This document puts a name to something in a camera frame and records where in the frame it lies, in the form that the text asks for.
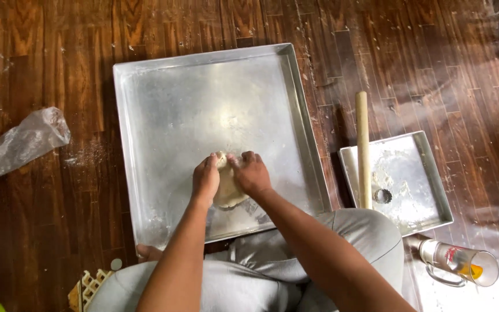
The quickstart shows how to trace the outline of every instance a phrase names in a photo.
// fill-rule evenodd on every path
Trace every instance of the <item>wooden rolling pin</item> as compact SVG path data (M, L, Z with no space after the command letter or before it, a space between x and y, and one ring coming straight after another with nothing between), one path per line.
M372 209L371 164L369 162L369 120L367 117L367 92L355 94L357 113L357 158L359 168L359 207Z

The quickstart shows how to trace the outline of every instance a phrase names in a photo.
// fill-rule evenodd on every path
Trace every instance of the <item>plastic bag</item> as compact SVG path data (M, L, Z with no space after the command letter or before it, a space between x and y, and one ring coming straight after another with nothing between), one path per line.
M0 137L0 176L69 141L69 127L58 108L32 112L21 124Z

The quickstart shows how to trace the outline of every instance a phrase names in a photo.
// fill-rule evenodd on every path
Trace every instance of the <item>dough scraps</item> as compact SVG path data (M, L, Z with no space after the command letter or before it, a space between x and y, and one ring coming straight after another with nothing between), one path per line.
M216 152L215 154L218 158L217 169L220 181L213 203L221 208L228 208L248 199L249 196L242 192L234 182L234 170L226 160L226 153Z

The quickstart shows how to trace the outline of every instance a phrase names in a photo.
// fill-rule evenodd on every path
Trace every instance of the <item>aluminum tray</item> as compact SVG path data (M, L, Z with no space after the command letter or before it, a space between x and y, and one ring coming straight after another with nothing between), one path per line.
M123 63L113 72L136 243L167 245L194 167L216 151L260 153L281 195L312 215L331 210L291 44ZM271 228L253 200L212 207L206 242Z
M387 204L373 200L373 209L392 220L402 236L454 222L424 131L370 142L369 153L373 194L379 189L392 193ZM359 208L357 147L342 148L338 155Z

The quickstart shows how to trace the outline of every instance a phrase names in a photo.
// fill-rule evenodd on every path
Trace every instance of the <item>wooden floor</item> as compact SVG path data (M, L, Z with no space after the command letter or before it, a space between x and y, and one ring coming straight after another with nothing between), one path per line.
M455 222L425 234L499 262L499 24L485 2L0 1L0 135L50 106L72 132L0 177L0 302L62 311L84 270L136 263L113 64L283 42L333 206L350 206L336 151L355 145L353 94L365 90L371 140L423 130L435 153ZM499 281L489 295L443 286L407 242L403 295L415 308L499 307Z

